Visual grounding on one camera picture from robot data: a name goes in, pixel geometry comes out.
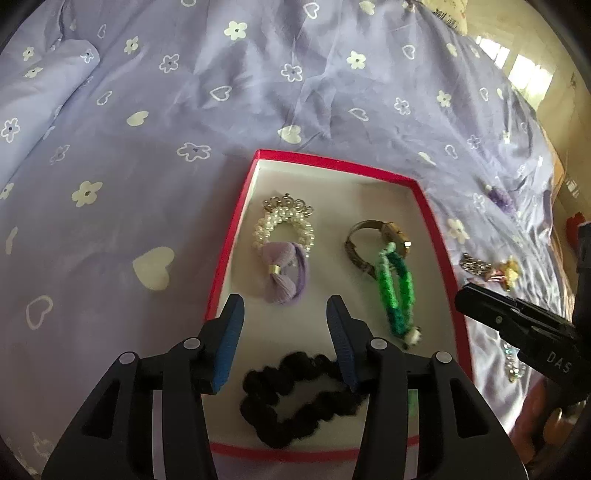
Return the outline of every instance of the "white heart print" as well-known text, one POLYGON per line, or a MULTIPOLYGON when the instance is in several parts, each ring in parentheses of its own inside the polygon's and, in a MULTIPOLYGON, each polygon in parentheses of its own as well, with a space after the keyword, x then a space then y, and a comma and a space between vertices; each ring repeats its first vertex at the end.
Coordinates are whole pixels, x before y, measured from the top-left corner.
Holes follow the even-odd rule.
POLYGON ((41 325, 43 325, 43 320, 45 319, 45 315, 47 315, 52 310, 53 310, 53 300, 48 295, 41 295, 40 297, 37 297, 35 300, 29 302, 29 304, 27 305, 27 308, 25 309, 25 316, 27 318, 27 325, 29 326, 29 328, 31 330, 37 330, 41 325), (38 301, 46 301, 47 307, 45 307, 45 310, 43 310, 41 312, 41 314, 39 316, 39 321, 37 323, 33 323, 31 321, 30 308, 34 304, 36 304, 38 301))
POLYGON ((402 47, 402 53, 404 53, 404 56, 409 60, 414 60, 414 54, 416 51, 417 49, 415 46, 411 45, 410 43, 402 47))
POLYGON ((113 90, 109 90, 108 92, 103 93, 100 97, 96 99, 96 104, 104 105, 109 100, 109 97, 111 95, 113 95, 113 90))
POLYGON ((149 290, 161 291, 168 287, 168 267, 174 260, 174 251, 169 247, 156 247, 140 255, 132 262, 134 272, 141 284, 149 290))
POLYGON ((451 158, 453 158, 454 160, 457 159, 456 147, 454 147, 453 145, 446 145, 445 151, 451 158))
POLYGON ((144 119, 148 116, 148 112, 143 110, 141 112, 135 112, 126 121, 130 127, 138 127, 143 125, 144 119))
POLYGON ((99 38, 105 38, 105 35, 107 35, 107 24, 103 23, 100 26, 99 31, 96 33, 96 36, 99 38))
POLYGON ((366 122, 369 120, 368 114, 362 108, 352 108, 349 113, 361 121, 366 122))
POLYGON ((277 135, 286 142, 296 145, 301 142, 300 132, 301 127, 299 125, 288 125, 277 130, 277 135))
POLYGON ((232 91, 232 87, 229 85, 223 85, 221 87, 214 88, 209 92, 209 95, 212 96, 214 100, 218 102, 225 102, 230 98, 230 92, 232 91))
POLYGON ((318 10, 320 10, 320 5, 316 2, 310 2, 309 4, 304 5, 304 12, 308 15, 308 18, 315 20, 318 18, 318 10))

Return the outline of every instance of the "green bracelet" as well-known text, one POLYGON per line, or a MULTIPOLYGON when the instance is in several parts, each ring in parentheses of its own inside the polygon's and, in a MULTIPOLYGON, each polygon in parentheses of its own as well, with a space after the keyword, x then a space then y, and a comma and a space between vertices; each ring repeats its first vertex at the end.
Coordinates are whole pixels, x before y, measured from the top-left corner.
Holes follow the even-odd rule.
POLYGON ((376 263, 379 295, 388 316, 390 329, 397 338, 404 342, 404 348, 414 346, 421 340, 421 328, 414 326, 413 306, 414 287, 403 258, 396 253, 396 245, 391 242, 379 253, 376 263), (394 280, 390 273, 390 265, 398 274, 400 287, 400 302, 394 291, 394 280))

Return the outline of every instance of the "white flower print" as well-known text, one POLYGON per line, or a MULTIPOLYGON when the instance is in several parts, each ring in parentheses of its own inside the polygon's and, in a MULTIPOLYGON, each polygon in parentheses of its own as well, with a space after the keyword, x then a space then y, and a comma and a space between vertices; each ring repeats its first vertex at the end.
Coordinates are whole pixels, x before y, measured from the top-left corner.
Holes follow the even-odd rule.
POLYGON ((181 148, 177 150, 179 157, 185 157, 188 162, 197 159, 207 160, 211 155, 212 148, 209 145, 195 145, 191 142, 185 142, 181 148))
POLYGON ((445 93, 443 90, 439 90, 439 95, 437 95, 437 101, 441 104, 441 106, 449 107, 452 105, 451 102, 452 96, 450 93, 445 93))
POLYGON ((164 73, 172 72, 173 70, 178 69, 178 60, 180 55, 175 53, 174 55, 165 55, 162 59, 162 63, 160 64, 160 70, 164 73))
POLYGON ((64 158, 66 158, 66 152, 69 150, 69 148, 70 148, 69 145, 64 145, 63 147, 57 147, 56 152, 53 154, 53 156, 49 160, 49 165, 53 165, 56 162, 62 161, 64 158))
POLYGON ((303 79, 301 75, 301 67, 290 65, 289 63, 283 65, 281 76, 285 77, 288 82, 301 82, 303 79))
POLYGON ((466 233, 466 230, 464 228, 464 224, 456 219, 453 218, 448 218, 447 219, 447 224, 449 225, 449 234, 452 238, 457 239, 457 241, 459 242, 459 244, 463 245, 464 243, 466 243, 466 240, 470 239, 470 235, 468 235, 466 233))
POLYGON ((414 4, 409 4, 407 0, 404 0, 404 2, 402 2, 402 8, 408 10, 409 12, 414 12, 414 4))
POLYGON ((80 55, 80 58, 84 59, 84 63, 90 63, 90 61, 95 58, 95 54, 92 53, 91 49, 88 49, 84 55, 80 55))
POLYGON ((83 181, 80 183, 80 188, 72 193, 72 200, 76 202, 78 208, 83 205, 90 205, 96 201, 96 192, 103 186, 101 181, 90 183, 89 181, 83 181))
POLYGON ((34 69, 31 69, 28 72, 26 72, 25 77, 28 79, 33 79, 37 76, 37 73, 39 73, 42 70, 43 68, 41 67, 35 67, 34 69))
POLYGON ((18 124, 18 118, 11 118, 4 122, 4 128, 0 131, 0 137, 5 138, 7 143, 12 143, 14 135, 21 131, 21 126, 18 124))
POLYGON ((454 57, 457 57, 457 48, 455 45, 448 43, 446 44, 446 47, 449 50, 449 53, 451 53, 454 57))
POLYGON ((396 103, 394 104, 394 108, 398 110, 398 113, 400 113, 400 115, 410 115, 410 108, 406 100, 401 100, 400 98, 396 97, 396 103))
POLYGON ((24 60, 27 61, 34 54, 35 54, 35 49, 33 47, 27 47, 27 49, 24 52, 22 52, 22 58, 24 58, 24 60))
POLYGON ((228 28, 223 31, 223 34, 230 37, 230 40, 238 40, 239 38, 246 38, 246 29, 248 25, 245 22, 236 23, 232 20, 228 24, 228 28))
POLYGON ((136 36, 134 38, 130 38, 129 40, 127 40, 125 42, 125 48, 123 49, 123 51, 127 54, 127 55, 131 55, 133 52, 135 52, 138 47, 138 40, 139 38, 136 36))
POLYGON ((9 183, 8 185, 6 185, 3 191, 0 192, 0 200, 6 200, 13 188, 14 183, 9 183))
POLYGON ((472 199, 474 200, 474 207, 476 207, 476 210, 478 210, 480 213, 484 213, 485 212, 484 195, 481 195, 479 193, 475 193, 472 195, 472 199))
POLYGON ((517 236, 517 235, 513 235, 512 240, 515 242, 515 244, 519 247, 519 248, 523 248, 523 240, 521 239, 521 237, 517 236))
POLYGON ((37 452, 37 455, 42 456, 45 460, 49 460, 49 457, 55 448, 53 442, 50 442, 49 440, 41 440, 35 432, 32 432, 32 434, 33 448, 37 452))
POLYGON ((480 146, 480 137, 477 137, 476 135, 470 135, 470 138, 468 139, 468 145, 470 145, 471 150, 477 149, 480 146))
POLYGON ((347 58, 347 63, 351 65, 353 70, 365 68, 365 55, 357 53, 355 50, 351 50, 351 56, 347 58))

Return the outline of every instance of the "pearl hair clip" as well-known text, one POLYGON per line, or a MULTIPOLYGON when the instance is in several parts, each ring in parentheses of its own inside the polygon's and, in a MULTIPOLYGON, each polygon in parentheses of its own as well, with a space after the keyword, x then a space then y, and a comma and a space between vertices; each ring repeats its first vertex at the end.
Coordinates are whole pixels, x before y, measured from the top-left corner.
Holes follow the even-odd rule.
POLYGON ((255 226, 254 247, 268 267, 265 300, 286 305, 303 293, 308 278, 308 257, 314 246, 314 229, 308 217, 314 212, 303 200, 294 200, 288 193, 282 198, 265 200, 265 216, 255 226), (289 223, 298 233, 298 242, 270 242, 271 233, 280 223, 289 223), (288 267, 297 266, 297 280, 287 275, 288 267))
POLYGON ((306 258, 310 256, 310 250, 314 246, 314 229, 308 220, 314 209, 306 205, 303 200, 294 200, 289 193, 282 198, 271 197, 264 200, 263 208, 267 211, 261 218, 254 232, 254 247, 261 249, 269 243, 271 233, 280 223, 289 223, 298 233, 298 243, 304 249, 306 258))

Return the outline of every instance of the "black scrunchie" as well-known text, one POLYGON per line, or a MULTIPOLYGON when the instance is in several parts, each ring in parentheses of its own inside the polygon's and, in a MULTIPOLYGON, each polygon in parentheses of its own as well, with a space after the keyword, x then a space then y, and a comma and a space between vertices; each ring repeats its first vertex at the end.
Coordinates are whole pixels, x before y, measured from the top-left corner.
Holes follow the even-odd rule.
POLYGON ((287 447, 294 439, 313 435, 320 420, 329 421, 334 415, 355 415, 365 395, 353 393, 345 387, 338 392, 321 392, 292 418, 277 420, 277 412, 272 406, 279 403, 279 395, 289 395, 296 382, 315 380, 323 374, 343 381, 336 362, 324 355, 310 358, 304 352, 287 355, 279 368, 265 367, 259 372, 250 370, 242 383, 248 395, 240 405, 240 413, 255 428, 263 443, 277 449, 287 447))

